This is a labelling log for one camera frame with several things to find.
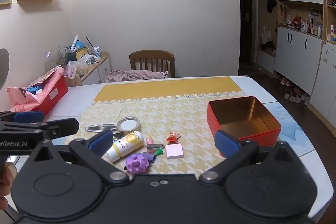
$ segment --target pink plastic bag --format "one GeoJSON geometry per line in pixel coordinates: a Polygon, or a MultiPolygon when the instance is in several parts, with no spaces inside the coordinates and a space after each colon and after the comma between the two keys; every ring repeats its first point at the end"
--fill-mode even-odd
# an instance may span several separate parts
{"type": "Polygon", "coordinates": [[[38,95],[34,95],[22,88],[7,88],[9,101],[11,104],[11,112],[31,111],[43,103],[44,99],[52,91],[57,81],[64,73],[63,68],[58,68],[50,77],[43,83],[43,91],[38,95]]]}

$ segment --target wooden chair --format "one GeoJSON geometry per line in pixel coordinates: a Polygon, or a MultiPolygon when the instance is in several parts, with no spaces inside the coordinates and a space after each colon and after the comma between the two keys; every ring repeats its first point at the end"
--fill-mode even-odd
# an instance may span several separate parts
{"type": "Polygon", "coordinates": [[[142,50],[133,52],[129,55],[129,61],[131,62],[132,70],[137,69],[136,62],[139,62],[140,69],[143,69],[142,62],[144,61],[145,70],[148,70],[148,64],[151,64],[150,71],[153,72],[165,72],[168,71],[168,75],[170,78],[175,77],[175,57],[170,52],[162,51],[162,50],[142,50]]]}

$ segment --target metal screw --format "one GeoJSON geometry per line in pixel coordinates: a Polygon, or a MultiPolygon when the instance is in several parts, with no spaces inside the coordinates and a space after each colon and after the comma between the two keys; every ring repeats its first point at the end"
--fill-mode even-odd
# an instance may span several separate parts
{"type": "Polygon", "coordinates": [[[121,172],[121,171],[112,172],[110,174],[110,178],[112,180],[116,180],[116,181],[123,180],[123,179],[125,179],[126,176],[127,175],[124,172],[121,172]]]}
{"type": "Polygon", "coordinates": [[[166,184],[169,183],[169,181],[166,180],[166,179],[162,179],[162,180],[160,180],[160,183],[161,183],[162,185],[166,185],[166,184]]]}
{"type": "Polygon", "coordinates": [[[152,181],[151,186],[158,187],[158,186],[160,186],[160,183],[158,183],[157,181],[152,181]]]}
{"type": "Polygon", "coordinates": [[[219,176],[218,176],[218,173],[214,171],[207,171],[202,174],[202,177],[206,180],[215,180],[219,176]]]}

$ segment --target open square container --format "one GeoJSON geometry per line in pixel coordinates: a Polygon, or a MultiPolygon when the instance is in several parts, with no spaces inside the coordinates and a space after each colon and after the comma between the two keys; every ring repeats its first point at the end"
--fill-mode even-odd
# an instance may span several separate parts
{"type": "Polygon", "coordinates": [[[254,140],[262,146],[275,145],[281,125],[255,97],[210,101],[207,122],[213,137],[222,129],[238,140],[254,140]]]}

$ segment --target pink sticky note pad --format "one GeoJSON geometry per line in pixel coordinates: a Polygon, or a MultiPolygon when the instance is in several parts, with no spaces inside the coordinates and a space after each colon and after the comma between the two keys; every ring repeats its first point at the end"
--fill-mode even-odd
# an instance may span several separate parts
{"type": "Polygon", "coordinates": [[[167,159],[183,158],[182,144],[177,143],[166,145],[166,155],[167,159]]]}

